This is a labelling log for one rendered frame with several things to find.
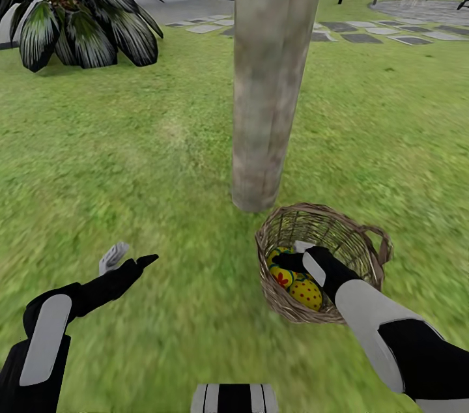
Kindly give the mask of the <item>wicker basket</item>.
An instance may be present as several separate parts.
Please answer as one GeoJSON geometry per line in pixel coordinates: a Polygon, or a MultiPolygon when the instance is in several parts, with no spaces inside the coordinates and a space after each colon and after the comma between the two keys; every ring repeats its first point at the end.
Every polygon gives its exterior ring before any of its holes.
{"type": "Polygon", "coordinates": [[[337,223],[347,227],[345,229],[345,237],[341,240],[337,240],[337,245],[333,248],[331,253],[335,255],[341,248],[348,244],[349,240],[353,236],[360,237],[363,242],[363,246],[358,252],[352,251],[350,246],[346,247],[346,253],[349,258],[345,265],[347,267],[353,266],[356,272],[360,272],[359,260],[360,258],[366,258],[367,265],[365,266],[366,272],[360,275],[361,279],[371,284],[377,291],[382,290],[382,284],[385,279],[384,270],[382,265],[393,260],[394,249],[390,250],[390,244],[393,243],[390,234],[387,231],[383,231],[381,227],[376,225],[362,225],[346,216],[341,212],[337,212],[332,207],[327,207],[323,204],[309,204],[309,203],[297,203],[291,206],[283,206],[277,208],[271,212],[265,222],[263,223],[261,230],[257,230],[255,233],[256,252],[257,260],[260,263],[260,279],[261,279],[261,290],[263,291],[268,305],[274,311],[283,315],[287,320],[292,323],[303,324],[306,322],[317,322],[324,324],[346,324],[346,320],[339,313],[333,302],[330,302],[329,296],[324,292],[322,298],[322,305],[318,311],[309,309],[304,304],[293,298],[290,294],[283,290],[283,287],[271,276],[269,271],[266,258],[270,253],[271,247],[274,246],[272,242],[272,223],[280,218],[281,221],[285,219],[285,215],[295,212],[294,220],[298,220],[300,213],[309,214],[309,221],[303,226],[305,229],[300,238],[302,241],[314,242],[316,238],[311,236],[310,232],[313,232],[313,226],[318,216],[327,216],[330,219],[327,221],[326,233],[330,233],[331,229],[335,227],[337,223]],[[373,248],[372,240],[368,237],[366,231],[372,231],[382,237],[379,253],[373,248]]]}

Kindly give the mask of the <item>robot trunk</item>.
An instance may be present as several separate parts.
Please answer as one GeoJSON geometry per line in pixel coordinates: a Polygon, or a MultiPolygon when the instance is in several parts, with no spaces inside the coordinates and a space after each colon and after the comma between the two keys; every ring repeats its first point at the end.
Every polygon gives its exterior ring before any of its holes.
{"type": "Polygon", "coordinates": [[[267,384],[198,384],[190,413],[279,413],[267,384]]]}

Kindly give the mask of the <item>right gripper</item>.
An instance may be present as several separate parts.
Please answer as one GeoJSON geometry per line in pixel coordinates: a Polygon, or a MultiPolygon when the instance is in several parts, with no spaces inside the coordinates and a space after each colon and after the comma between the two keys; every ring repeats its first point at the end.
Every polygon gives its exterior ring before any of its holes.
{"type": "Polygon", "coordinates": [[[296,273],[302,273],[302,271],[297,267],[296,263],[298,256],[300,256],[300,253],[281,253],[279,256],[275,256],[272,259],[272,262],[274,264],[279,264],[279,267],[282,269],[292,270],[296,273]]]}

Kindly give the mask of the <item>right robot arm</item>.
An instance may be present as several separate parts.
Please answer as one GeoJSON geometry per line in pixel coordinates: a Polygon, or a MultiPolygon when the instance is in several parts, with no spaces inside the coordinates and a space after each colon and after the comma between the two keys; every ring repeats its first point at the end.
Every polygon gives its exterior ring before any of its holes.
{"type": "Polygon", "coordinates": [[[392,392],[407,394],[424,413],[469,413],[469,351],[377,291],[328,246],[296,239],[291,248],[272,262],[311,274],[392,392]]]}

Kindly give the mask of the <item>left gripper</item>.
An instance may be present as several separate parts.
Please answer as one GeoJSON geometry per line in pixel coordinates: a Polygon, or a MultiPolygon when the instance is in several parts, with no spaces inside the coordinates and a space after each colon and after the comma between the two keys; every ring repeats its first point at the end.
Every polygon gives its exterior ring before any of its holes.
{"type": "Polygon", "coordinates": [[[94,279],[100,281],[105,288],[106,298],[103,305],[120,298],[141,277],[143,270],[157,259],[157,254],[140,257],[137,262],[128,259],[119,269],[94,279]]]}

